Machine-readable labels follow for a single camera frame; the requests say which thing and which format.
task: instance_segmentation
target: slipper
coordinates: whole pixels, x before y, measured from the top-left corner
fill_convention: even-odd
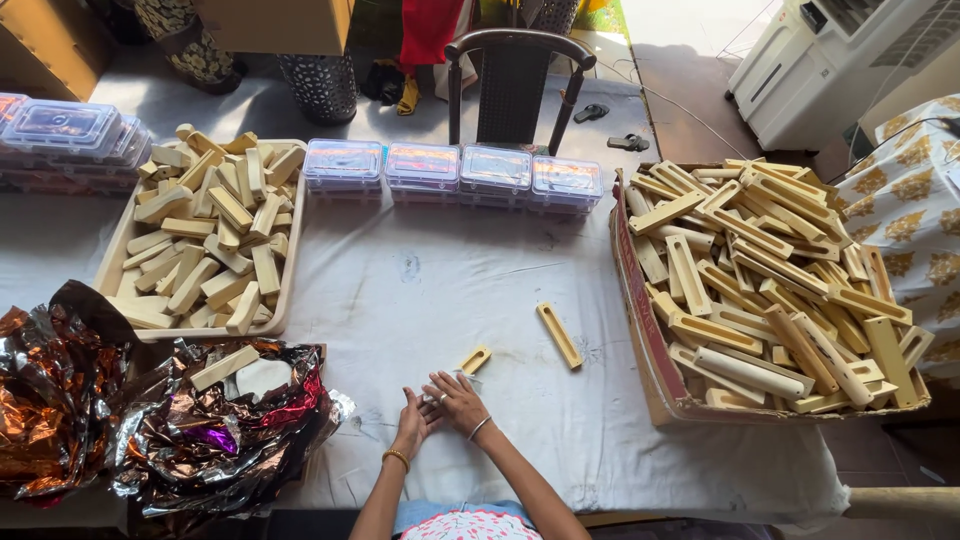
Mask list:
[[[594,103],[593,105],[587,105],[586,108],[577,112],[573,116],[573,121],[578,124],[583,124],[588,120],[596,120],[597,118],[603,118],[610,112],[610,108],[606,105],[600,105],[599,103]]]
[[[638,135],[629,134],[623,138],[612,136],[607,139],[607,146],[620,148],[627,152],[643,152],[650,148],[650,141]]]

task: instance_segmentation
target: person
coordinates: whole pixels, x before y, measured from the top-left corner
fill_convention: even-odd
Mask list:
[[[437,385],[423,395],[403,388],[407,406],[400,411],[396,440],[384,453],[380,476],[350,533],[350,540],[589,540],[587,530],[550,484],[511,444],[487,412],[463,374],[431,373]],[[403,479],[423,439],[444,423],[476,444],[516,492],[520,504],[401,503]]]

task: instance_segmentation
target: air cooler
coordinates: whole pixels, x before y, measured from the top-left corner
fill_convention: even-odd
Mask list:
[[[958,37],[960,0],[787,0],[726,97],[764,150],[815,152]]]

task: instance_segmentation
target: chair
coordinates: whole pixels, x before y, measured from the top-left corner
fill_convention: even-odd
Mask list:
[[[569,37],[518,28],[476,30],[454,39],[444,48],[450,61],[450,144],[460,143],[459,60],[475,49],[483,49],[477,142],[532,144],[551,53],[577,63],[566,92],[561,92],[563,102],[550,136],[548,152],[556,156],[577,104],[584,71],[596,65],[593,51]]]

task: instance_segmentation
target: woman's left hand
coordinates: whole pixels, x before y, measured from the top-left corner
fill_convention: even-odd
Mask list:
[[[420,445],[423,439],[430,433],[437,430],[443,423],[444,418],[440,411],[431,404],[423,402],[423,396],[414,396],[414,391],[403,387],[403,395],[407,397],[407,406],[400,411],[400,422],[396,427],[396,439],[394,444],[390,445],[391,450],[396,450],[407,459],[413,459],[420,451]]]

